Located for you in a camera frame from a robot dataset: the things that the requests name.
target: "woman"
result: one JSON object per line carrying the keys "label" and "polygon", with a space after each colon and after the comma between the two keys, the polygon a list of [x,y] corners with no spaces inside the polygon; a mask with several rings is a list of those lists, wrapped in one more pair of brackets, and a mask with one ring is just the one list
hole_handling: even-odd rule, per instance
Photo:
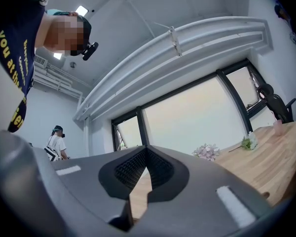
{"label": "woman", "polygon": [[68,159],[65,153],[66,145],[63,139],[64,137],[63,128],[59,125],[55,126],[48,139],[47,146],[45,147],[50,161],[59,160],[61,158]]}

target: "ceiling light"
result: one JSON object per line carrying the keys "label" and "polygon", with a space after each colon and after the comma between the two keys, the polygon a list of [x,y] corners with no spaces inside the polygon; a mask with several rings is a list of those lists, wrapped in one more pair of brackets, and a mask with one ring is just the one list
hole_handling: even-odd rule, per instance
{"label": "ceiling light", "polygon": [[89,10],[80,5],[75,11],[78,12],[79,15],[84,16]]}
{"label": "ceiling light", "polygon": [[60,60],[62,53],[54,53],[54,57]]}

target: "ceiling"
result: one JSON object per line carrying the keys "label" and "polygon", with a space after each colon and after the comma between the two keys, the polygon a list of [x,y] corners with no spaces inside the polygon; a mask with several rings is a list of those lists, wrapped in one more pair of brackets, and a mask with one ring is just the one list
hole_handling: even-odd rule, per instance
{"label": "ceiling", "polygon": [[[92,25],[90,42],[98,42],[98,50],[88,61],[80,56],[59,61],[46,49],[37,50],[37,55],[92,87],[129,54],[168,30],[154,22],[178,27],[231,15],[225,0],[49,0],[46,8],[75,11],[80,5],[89,10],[85,17]],[[71,61],[76,62],[74,69]]]}

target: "navy t-shirt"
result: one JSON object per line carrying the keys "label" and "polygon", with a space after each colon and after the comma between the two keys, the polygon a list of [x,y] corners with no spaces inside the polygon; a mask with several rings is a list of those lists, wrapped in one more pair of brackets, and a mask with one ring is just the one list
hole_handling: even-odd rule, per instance
{"label": "navy t-shirt", "polygon": [[44,10],[37,0],[15,0],[0,16],[0,63],[24,93],[11,117],[10,132],[17,131],[24,122],[27,93],[34,73],[35,39]]}

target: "window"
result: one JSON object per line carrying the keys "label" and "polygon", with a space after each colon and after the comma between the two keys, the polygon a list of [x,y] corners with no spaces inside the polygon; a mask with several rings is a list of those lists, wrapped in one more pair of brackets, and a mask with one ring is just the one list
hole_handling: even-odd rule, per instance
{"label": "window", "polygon": [[275,121],[257,94],[263,83],[248,60],[218,69],[112,120],[114,150],[151,144],[190,154],[239,143]]}
{"label": "window", "polygon": [[137,116],[117,125],[117,130],[124,142],[124,147],[121,146],[121,150],[135,146],[142,146]]}
{"label": "window", "polygon": [[186,154],[205,143],[223,149],[246,134],[237,107],[218,77],[143,111],[150,144]]}
{"label": "window", "polygon": [[228,74],[227,78],[235,87],[247,110],[258,103],[259,96],[256,88],[259,84],[247,67]]}
{"label": "window", "polygon": [[114,151],[143,145],[143,122],[139,120],[142,120],[140,108],[112,120]]}

